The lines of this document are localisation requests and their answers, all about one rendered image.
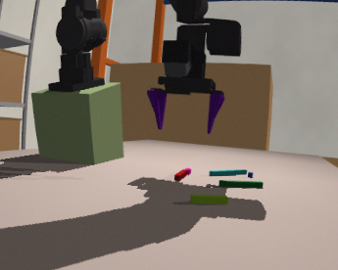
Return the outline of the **lime green rod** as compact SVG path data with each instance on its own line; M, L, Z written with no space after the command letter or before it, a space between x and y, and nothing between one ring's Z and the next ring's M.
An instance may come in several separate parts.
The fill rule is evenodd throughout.
M191 195L191 203L227 204L228 196Z

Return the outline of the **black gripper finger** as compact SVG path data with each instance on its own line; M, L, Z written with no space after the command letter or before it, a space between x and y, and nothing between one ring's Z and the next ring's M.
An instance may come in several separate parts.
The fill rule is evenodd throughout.
M223 102L224 102L224 97L222 94L211 93L210 106L209 106L209 118L208 118L208 134L210 134L212 131L215 118Z
M158 129L162 129L167 101L167 94L157 90L147 90L147 95L155 112Z

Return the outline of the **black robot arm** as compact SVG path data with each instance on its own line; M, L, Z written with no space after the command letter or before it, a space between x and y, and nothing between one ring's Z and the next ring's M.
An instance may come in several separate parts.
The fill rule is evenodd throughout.
M208 12L207 0L169 2L176 11L176 21L187 24L177 28L176 40L164 40L162 63L167 77L205 78L205 42L210 55L240 57L239 22L199 19ZM105 78L94 77L88 53L102 45L107 37L107 27L101 20L96 0L66 0L56 37L62 46L60 81L49 83L49 91L75 92L105 85Z

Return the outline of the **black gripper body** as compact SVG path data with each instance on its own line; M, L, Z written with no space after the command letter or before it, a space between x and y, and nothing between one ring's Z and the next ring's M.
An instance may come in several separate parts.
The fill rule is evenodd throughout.
M151 88L151 90L158 90L166 94L182 94L182 95L190 95L191 93L205 93L205 94L215 93L222 94L224 97L224 93L222 91L216 90L215 82L209 78L159 76L158 84L160 85L165 84L166 90L163 90L161 88Z

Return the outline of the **turquoise rod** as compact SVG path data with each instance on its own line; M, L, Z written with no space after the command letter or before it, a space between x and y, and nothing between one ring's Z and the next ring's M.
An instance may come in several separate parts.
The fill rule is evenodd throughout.
M234 170L212 170L210 176L226 176L226 175L242 175L247 174L246 169L234 169Z

